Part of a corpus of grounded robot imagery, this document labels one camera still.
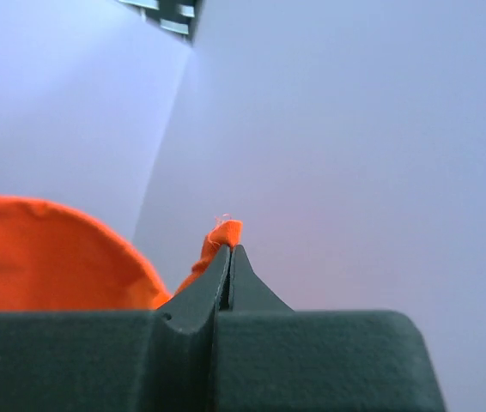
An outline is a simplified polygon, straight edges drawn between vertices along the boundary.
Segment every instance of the white surface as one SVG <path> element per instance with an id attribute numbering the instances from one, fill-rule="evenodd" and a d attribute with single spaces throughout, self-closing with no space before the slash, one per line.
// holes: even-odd
<path id="1" fill-rule="evenodd" d="M 408 313 L 486 412 L 486 2 L 207 0 L 135 238 L 170 288 L 223 213 L 291 306 Z"/>
<path id="2" fill-rule="evenodd" d="M 188 53 L 114 1 L 0 2 L 0 194 L 131 238 Z"/>

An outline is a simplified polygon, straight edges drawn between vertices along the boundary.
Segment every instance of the wall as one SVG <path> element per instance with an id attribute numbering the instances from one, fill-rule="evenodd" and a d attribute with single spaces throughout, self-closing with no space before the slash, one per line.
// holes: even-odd
<path id="1" fill-rule="evenodd" d="M 0 5 L 0 194 L 130 238 L 189 48 L 105 0 Z"/>
<path id="2" fill-rule="evenodd" d="M 408 313 L 484 412 L 486 2 L 311 3 L 207 1 L 136 244 L 174 289 L 231 213 L 291 306 Z"/>

